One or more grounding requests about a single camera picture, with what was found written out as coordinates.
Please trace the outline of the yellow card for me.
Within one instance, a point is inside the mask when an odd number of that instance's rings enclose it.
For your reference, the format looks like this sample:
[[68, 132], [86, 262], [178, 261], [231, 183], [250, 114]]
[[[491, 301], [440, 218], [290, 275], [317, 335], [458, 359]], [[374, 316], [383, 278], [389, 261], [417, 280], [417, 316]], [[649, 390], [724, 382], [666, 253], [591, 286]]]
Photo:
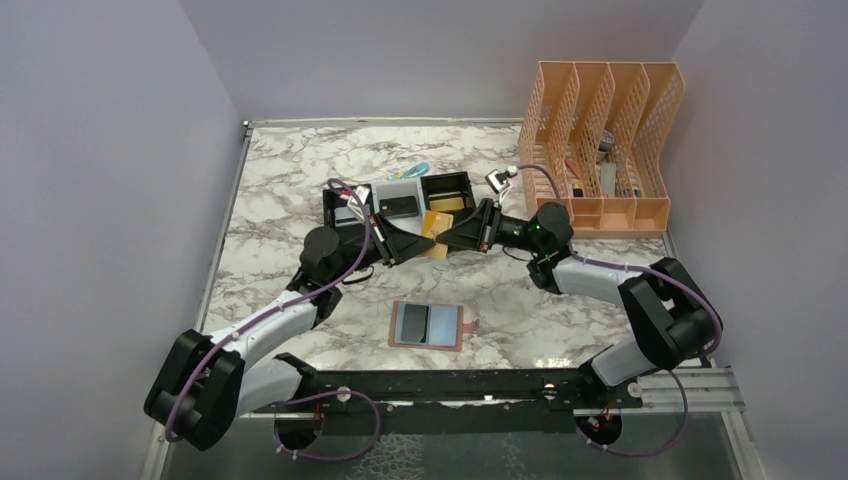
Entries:
[[[421, 235], [432, 240], [453, 226], [454, 215], [446, 212], [427, 210], [421, 227]], [[423, 257], [444, 260], [448, 255], [448, 246], [436, 242], [435, 245], [422, 253]]]

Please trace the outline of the dark card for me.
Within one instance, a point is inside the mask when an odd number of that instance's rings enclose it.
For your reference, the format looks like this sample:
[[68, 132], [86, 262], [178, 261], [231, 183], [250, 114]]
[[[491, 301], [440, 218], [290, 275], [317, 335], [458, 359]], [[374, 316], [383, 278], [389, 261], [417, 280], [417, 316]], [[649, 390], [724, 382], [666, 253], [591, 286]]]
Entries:
[[427, 341], [430, 308], [423, 304], [404, 303], [396, 327], [397, 341], [423, 345]]

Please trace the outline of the brown leather card holder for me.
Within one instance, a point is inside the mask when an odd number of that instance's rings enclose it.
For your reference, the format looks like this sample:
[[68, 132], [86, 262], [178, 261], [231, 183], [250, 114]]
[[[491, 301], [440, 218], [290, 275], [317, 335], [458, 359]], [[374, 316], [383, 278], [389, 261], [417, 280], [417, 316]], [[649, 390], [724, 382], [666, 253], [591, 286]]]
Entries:
[[392, 308], [388, 345], [459, 352], [463, 338], [481, 326], [479, 318], [465, 318], [460, 305], [395, 301]]

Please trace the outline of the white tray bin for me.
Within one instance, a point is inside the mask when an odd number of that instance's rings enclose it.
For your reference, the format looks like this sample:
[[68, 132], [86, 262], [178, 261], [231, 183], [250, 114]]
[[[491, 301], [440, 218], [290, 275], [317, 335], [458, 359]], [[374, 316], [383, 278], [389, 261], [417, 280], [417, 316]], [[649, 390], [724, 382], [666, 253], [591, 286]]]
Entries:
[[375, 209], [394, 226], [419, 233], [424, 217], [424, 196], [418, 178], [372, 184]]

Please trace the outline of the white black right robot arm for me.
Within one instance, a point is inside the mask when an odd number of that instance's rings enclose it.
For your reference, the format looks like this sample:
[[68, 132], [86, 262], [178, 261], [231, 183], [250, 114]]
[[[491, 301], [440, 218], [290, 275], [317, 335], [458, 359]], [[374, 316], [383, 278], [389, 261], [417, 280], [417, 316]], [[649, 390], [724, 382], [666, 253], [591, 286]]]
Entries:
[[486, 252], [493, 245], [523, 250], [533, 284], [552, 294], [578, 295], [624, 309], [631, 338], [585, 362], [577, 380], [579, 398], [600, 407], [617, 386], [719, 346], [723, 324], [686, 268], [664, 257], [648, 266], [590, 259], [572, 247], [574, 230], [566, 207], [548, 202], [528, 220], [502, 213], [492, 200], [481, 203], [437, 242], [461, 250]]

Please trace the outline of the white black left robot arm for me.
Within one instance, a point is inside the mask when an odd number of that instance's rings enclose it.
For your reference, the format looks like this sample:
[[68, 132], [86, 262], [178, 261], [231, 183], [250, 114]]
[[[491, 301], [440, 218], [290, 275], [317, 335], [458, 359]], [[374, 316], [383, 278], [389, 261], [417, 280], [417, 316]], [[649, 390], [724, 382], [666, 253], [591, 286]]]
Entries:
[[399, 265], [435, 246], [431, 238], [399, 229], [383, 215], [368, 217], [363, 235], [346, 243], [329, 226], [311, 230], [300, 266], [286, 289], [244, 320], [208, 335], [194, 329], [174, 341], [143, 405], [168, 442], [203, 451], [234, 419], [258, 407], [256, 394], [277, 382], [280, 369], [244, 379], [263, 357], [326, 320], [341, 301], [339, 284], [376, 262]]

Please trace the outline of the gold credit card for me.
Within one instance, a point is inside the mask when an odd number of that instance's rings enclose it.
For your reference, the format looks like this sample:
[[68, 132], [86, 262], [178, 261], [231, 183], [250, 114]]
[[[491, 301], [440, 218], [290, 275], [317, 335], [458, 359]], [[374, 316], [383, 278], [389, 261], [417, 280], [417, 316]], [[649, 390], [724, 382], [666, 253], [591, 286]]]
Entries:
[[466, 202], [462, 194], [449, 192], [428, 197], [429, 210], [450, 213], [466, 208]]

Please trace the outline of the black credit card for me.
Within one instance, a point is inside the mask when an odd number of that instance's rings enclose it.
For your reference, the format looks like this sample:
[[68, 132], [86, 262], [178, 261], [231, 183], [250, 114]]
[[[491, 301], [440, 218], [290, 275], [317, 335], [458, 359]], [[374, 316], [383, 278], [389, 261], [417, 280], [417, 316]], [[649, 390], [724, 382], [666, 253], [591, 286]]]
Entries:
[[386, 218], [411, 218], [420, 214], [418, 199], [411, 195], [381, 199], [379, 207]]

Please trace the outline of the silver credit card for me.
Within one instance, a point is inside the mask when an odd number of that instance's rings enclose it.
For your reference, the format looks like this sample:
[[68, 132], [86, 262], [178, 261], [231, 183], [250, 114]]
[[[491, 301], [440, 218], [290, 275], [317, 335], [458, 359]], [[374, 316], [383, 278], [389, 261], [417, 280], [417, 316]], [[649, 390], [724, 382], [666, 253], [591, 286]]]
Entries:
[[360, 223], [359, 217], [348, 207], [338, 207], [333, 211], [333, 224], [335, 226], [344, 226], [355, 223]]

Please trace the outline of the blue packaged tool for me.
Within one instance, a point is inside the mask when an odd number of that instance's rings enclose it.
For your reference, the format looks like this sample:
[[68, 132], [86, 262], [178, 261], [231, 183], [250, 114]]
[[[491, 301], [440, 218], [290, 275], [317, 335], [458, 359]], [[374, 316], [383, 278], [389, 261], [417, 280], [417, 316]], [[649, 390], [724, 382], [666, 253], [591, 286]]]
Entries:
[[418, 163], [406, 170], [394, 172], [391, 175], [386, 177], [387, 181], [396, 181], [396, 180], [406, 180], [412, 178], [419, 178], [426, 175], [430, 171], [430, 164], [428, 162]]

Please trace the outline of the grey staples box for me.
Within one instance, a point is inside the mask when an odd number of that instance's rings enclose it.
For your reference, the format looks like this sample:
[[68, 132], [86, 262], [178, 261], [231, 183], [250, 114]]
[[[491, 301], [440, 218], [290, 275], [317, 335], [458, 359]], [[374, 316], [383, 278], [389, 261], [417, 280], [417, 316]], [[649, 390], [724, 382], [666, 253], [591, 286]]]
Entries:
[[614, 198], [616, 196], [616, 164], [612, 162], [600, 163], [598, 174], [603, 196], [607, 198]]

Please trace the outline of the peach plastic file organizer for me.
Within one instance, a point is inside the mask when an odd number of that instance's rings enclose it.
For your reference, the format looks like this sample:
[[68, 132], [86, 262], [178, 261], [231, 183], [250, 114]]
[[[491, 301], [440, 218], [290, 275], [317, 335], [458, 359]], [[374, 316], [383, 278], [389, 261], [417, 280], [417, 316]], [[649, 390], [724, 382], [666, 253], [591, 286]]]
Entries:
[[539, 62], [518, 139], [528, 214], [562, 199], [578, 238], [661, 237], [659, 163], [684, 93], [672, 62]]

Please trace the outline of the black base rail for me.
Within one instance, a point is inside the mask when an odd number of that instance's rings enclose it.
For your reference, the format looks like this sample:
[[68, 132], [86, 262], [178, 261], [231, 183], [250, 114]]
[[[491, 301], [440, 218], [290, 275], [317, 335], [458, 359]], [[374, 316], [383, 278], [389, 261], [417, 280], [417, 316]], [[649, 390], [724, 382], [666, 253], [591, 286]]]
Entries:
[[289, 354], [275, 357], [302, 375], [296, 399], [316, 393], [357, 391], [380, 403], [531, 401], [569, 410], [640, 408], [628, 384], [606, 387], [577, 368], [466, 370], [317, 370]]

